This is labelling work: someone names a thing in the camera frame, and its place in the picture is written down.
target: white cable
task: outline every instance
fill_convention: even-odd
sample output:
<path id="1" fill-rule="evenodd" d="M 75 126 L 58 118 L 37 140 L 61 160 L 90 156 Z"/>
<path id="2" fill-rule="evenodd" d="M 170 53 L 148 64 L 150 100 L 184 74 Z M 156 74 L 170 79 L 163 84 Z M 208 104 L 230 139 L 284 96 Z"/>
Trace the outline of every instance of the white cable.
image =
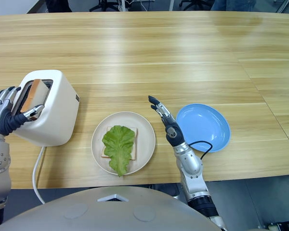
<path id="1" fill-rule="evenodd" d="M 142 5 L 142 7 L 144 8 L 144 10 L 145 11 L 148 11 L 145 7 L 144 7 L 144 5 L 143 5 L 143 2 L 142 1 L 140 1 L 140 4 Z"/>
<path id="2" fill-rule="evenodd" d="M 41 201 L 42 204 L 45 204 L 45 201 L 43 200 L 43 198 L 40 196 L 39 191 L 37 189 L 37 185 L 35 182 L 35 173 L 37 171 L 38 165 L 39 165 L 39 161 L 42 158 L 43 154 L 45 151 L 45 147 L 42 147 L 38 156 L 37 161 L 35 162 L 34 168 L 33 168 L 33 173 L 32 173 L 32 185 L 33 185 L 33 190 L 35 192 L 35 195 L 38 197 L 39 201 Z"/>

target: wood grain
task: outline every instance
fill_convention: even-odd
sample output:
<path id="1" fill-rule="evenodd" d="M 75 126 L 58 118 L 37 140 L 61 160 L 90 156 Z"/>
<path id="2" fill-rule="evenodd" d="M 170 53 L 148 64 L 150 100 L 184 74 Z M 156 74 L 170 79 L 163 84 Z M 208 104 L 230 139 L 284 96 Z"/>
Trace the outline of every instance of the wood grain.
<path id="1" fill-rule="evenodd" d="M 179 182 L 172 147 L 147 96 L 174 115 L 204 103 L 232 138 L 203 159 L 205 180 L 289 174 L 289 15 L 235 12 L 52 13 L 0 16 L 0 89 L 33 70 L 59 69 L 80 96 L 71 140 L 47 148 L 39 188 Z M 157 145 L 140 171 L 118 178 L 91 154 L 106 116 L 133 111 Z M 31 188 L 39 147 L 10 135 L 13 188 Z"/>
<path id="2" fill-rule="evenodd" d="M 289 137 L 289 61 L 242 61 L 242 64 Z"/>

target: beige plate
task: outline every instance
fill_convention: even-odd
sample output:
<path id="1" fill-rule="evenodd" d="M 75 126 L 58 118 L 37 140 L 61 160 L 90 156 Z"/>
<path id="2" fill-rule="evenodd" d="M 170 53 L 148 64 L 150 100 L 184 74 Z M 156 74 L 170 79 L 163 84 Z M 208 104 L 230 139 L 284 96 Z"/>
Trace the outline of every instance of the beige plate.
<path id="1" fill-rule="evenodd" d="M 137 128 L 136 136 L 136 160 L 130 160 L 128 170 L 125 175 L 134 173 L 141 169 L 150 160 L 155 149 L 154 130 L 143 116 L 134 112 L 117 112 L 106 117 L 95 129 L 91 150 L 96 163 L 106 172 L 117 175 L 109 166 L 110 158 L 102 158 L 101 153 L 104 147 L 102 138 L 106 133 L 107 127 L 114 125 L 126 126 L 128 128 Z"/>

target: plate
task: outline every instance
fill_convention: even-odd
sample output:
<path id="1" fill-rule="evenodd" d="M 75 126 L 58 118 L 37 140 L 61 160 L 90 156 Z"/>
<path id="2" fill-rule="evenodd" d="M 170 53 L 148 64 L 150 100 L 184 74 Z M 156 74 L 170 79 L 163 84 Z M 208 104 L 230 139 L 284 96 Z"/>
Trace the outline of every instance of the plate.
<path id="1" fill-rule="evenodd" d="M 177 115 L 185 141 L 207 141 L 213 145 L 210 153 L 223 149 L 230 141 L 231 131 L 225 117 L 214 108 L 204 104 L 189 104 Z M 193 148 L 205 152 L 210 148 L 206 143 L 196 143 Z"/>
<path id="2" fill-rule="evenodd" d="M 130 160 L 129 162 L 125 174 L 129 175 L 144 167 L 151 159 L 155 149 L 155 133 L 149 121 L 134 112 L 117 112 L 100 122 L 92 136 L 92 155 L 99 167 L 114 175 L 117 175 L 117 173 L 109 166 L 110 158 L 101 157 L 104 147 L 103 136 L 106 134 L 107 127 L 113 127 L 114 125 L 137 128 L 136 160 Z"/>

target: white toaster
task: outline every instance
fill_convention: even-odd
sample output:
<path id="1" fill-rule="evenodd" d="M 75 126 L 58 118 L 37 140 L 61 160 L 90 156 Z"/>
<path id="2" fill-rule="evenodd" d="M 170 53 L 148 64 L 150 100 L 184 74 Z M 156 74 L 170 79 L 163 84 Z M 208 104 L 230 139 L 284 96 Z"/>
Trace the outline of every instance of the white toaster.
<path id="1" fill-rule="evenodd" d="M 79 96 L 61 71 L 39 70 L 27 74 L 20 83 L 21 90 L 15 97 L 12 114 L 19 113 L 35 79 L 41 79 L 50 89 L 45 108 L 37 120 L 24 123 L 14 134 L 37 146 L 62 145 L 72 136 Z"/>

